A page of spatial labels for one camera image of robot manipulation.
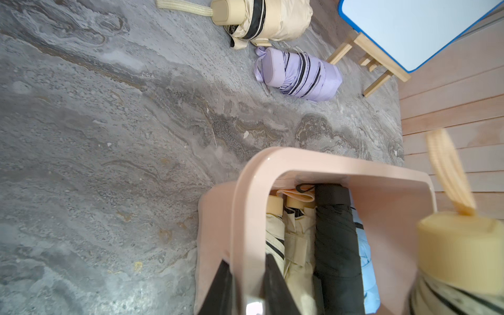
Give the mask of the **beige umbrella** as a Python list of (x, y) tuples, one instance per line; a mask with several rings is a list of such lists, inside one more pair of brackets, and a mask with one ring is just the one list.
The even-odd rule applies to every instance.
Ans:
[(283, 222), (283, 199), (268, 196), (266, 204), (266, 253), (276, 261), (280, 274), (285, 268), (285, 224)]
[(158, 0), (159, 9), (210, 17), (231, 37), (235, 50), (270, 47), (273, 41), (299, 38), (309, 27), (313, 10), (309, 0), (213, 0), (209, 6), (189, 1)]
[(406, 314), (502, 314), (503, 223), (480, 216), (445, 129), (427, 135), (430, 163), (454, 205), (417, 225), (416, 280)]
[(279, 190), (285, 201), (286, 267), (284, 279), (301, 314), (316, 314), (313, 273), (316, 207), (314, 197), (294, 190)]

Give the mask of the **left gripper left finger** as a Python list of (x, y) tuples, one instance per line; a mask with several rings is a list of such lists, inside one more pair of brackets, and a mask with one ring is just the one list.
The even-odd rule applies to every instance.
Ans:
[(229, 264), (222, 260), (198, 315), (231, 315), (234, 279)]

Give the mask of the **black umbrella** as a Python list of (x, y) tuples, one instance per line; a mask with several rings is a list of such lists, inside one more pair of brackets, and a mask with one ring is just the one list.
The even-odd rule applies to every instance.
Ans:
[(318, 314), (364, 314), (358, 236), (349, 189), (336, 184), (296, 186), (316, 204), (314, 294)]

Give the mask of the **blue umbrella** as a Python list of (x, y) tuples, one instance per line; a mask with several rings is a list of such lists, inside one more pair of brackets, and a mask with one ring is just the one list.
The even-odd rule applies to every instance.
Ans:
[(356, 233), (358, 237), (362, 282), (364, 287), (364, 308), (366, 314), (375, 314), (381, 305), (381, 300), (375, 277), (374, 266), (371, 259), (371, 248), (367, 240), (363, 222), (360, 219), (358, 211), (354, 206), (353, 197), (350, 197), (350, 202), (353, 222), (356, 227)]

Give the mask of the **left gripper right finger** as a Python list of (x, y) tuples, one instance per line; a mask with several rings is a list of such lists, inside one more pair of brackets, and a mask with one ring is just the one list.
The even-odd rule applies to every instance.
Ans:
[(265, 295), (266, 314), (301, 314), (272, 254), (266, 255), (263, 289)]

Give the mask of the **pink plastic storage box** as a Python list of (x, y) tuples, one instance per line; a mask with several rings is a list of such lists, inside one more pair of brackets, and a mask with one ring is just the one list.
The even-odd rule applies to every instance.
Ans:
[(195, 311), (222, 262), (233, 276), (232, 306), (244, 314), (263, 300), (266, 205), (273, 190), (335, 183), (350, 189), (371, 247), (379, 314), (405, 314), (417, 273), (417, 223), (437, 211), (426, 173), (372, 161), (272, 147), (245, 165), (236, 181), (215, 185), (198, 204)]

